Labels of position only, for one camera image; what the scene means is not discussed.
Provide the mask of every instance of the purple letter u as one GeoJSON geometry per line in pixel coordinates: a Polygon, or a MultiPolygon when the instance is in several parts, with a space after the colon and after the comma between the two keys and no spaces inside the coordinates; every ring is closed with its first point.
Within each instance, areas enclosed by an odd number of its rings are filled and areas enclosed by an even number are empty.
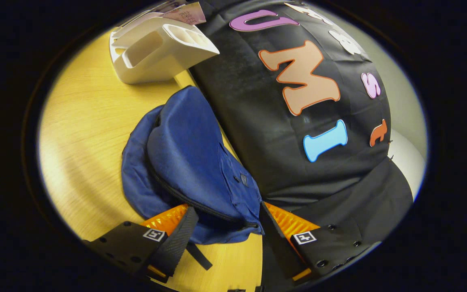
{"type": "Polygon", "coordinates": [[[286,17],[280,17],[276,20],[271,20],[267,22],[263,22],[261,24],[246,24],[248,20],[256,19],[263,16],[277,16],[278,14],[267,11],[267,10],[259,10],[257,12],[248,13],[245,15],[241,15],[230,22],[230,27],[236,31],[259,31],[265,28],[270,28],[271,26],[282,26],[284,24],[293,24],[294,26],[298,26],[299,23],[291,20],[286,17]]]}

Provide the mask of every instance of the paper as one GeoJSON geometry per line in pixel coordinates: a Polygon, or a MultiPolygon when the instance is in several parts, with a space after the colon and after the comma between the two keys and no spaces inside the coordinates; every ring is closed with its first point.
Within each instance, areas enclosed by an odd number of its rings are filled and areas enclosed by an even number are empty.
{"type": "Polygon", "coordinates": [[[162,17],[186,22],[187,24],[191,25],[202,24],[206,22],[199,2],[194,2],[188,5],[182,5],[176,9],[173,9],[163,14],[162,17]]]}
{"type": "Polygon", "coordinates": [[[141,13],[138,13],[134,17],[130,18],[128,21],[124,22],[124,24],[122,24],[120,27],[124,27],[127,24],[130,24],[131,22],[139,19],[140,17],[142,17],[143,15],[146,15],[147,13],[153,13],[153,12],[166,13],[166,12],[174,10],[175,8],[183,6],[185,4],[187,4],[187,1],[185,1],[185,0],[169,0],[169,1],[165,1],[165,2],[161,3],[160,5],[158,5],[158,6],[154,7],[154,8],[150,8],[150,9],[148,9],[146,11],[142,11],[141,13]]]}

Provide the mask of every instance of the black strap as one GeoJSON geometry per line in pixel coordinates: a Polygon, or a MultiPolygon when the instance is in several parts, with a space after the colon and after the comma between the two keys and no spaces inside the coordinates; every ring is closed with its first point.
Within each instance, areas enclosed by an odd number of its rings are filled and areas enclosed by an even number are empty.
{"type": "Polygon", "coordinates": [[[194,210],[194,207],[189,206],[171,236],[150,257],[150,264],[167,276],[172,277],[197,222],[198,215],[196,210],[194,210]]]}
{"type": "Polygon", "coordinates": [[[306,264],[302,262],[296,251],[291,247],[264,202],[261,202],[259,220],[261,220],[265,237],[270,243],[278,266],[280,266],[284,276],[291,278],[305,270],[307,268],[306,264]]]}
{"type": "Polygon", "coordinates": [[[196,261],[205,269],[209,270],[212,267],[212,263],[206,259],[204,254],[200,251],[200,249],[196,246],[196,244],[189,242],[187,244],[187,251],[196,261]]]}

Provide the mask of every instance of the white wall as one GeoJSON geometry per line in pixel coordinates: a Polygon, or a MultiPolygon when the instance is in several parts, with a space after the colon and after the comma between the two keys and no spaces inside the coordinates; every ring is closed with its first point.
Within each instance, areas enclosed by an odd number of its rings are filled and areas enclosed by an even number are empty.
{"type": "Polygon", "coordinates": [[[410,141],[426,161],[426,121],[421,104],[406,74],[371,36],[325,9],[317,9],[350,35],[376,65],[390,104],[392,128],[410,141]]]}
{"type": "Polygon", "coordinates": [[[391,129],[390,138],[394,142],[390,144],[388,156],[405,176],[415,200],[423,182],[426,160],[408,139],[394,129],[391,129]]]}

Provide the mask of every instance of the orange gripper pad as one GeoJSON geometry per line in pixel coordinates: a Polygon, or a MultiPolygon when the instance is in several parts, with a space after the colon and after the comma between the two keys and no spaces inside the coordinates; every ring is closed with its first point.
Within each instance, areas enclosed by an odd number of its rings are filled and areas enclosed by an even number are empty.
{"type": "Polygon", "coordinates": [[[140,225],[165,231],[167,235],[170,236],[174,229],[176,229],[177,225],[180,223],[185,213],[187,213],[188,207],[189,206],[187,204],[179,205],[163,213],[160,213],[153,218],[145,220],[140,225]]]}
{"type": "Polygon", "coordinates": [[[313,229],[320,228],[320,226],[313,224],[303,218],[300,218],[299,216],[296,216],[291,212],[288,212],[284,209],[280,209],[279,207],[276,207],[269,203],[264,203],[266,204],[266,207],[271,213],[271,216],[273,216],[275,222],[280,227],[280,230],[282,230],[282,233],[284,233],[284,235],[286,236],[287,241],[289,241],[289,244],[291,244],[291,236],[293,236],[293,234],[303,233],[306,231],[311,231],[313,229]]]}

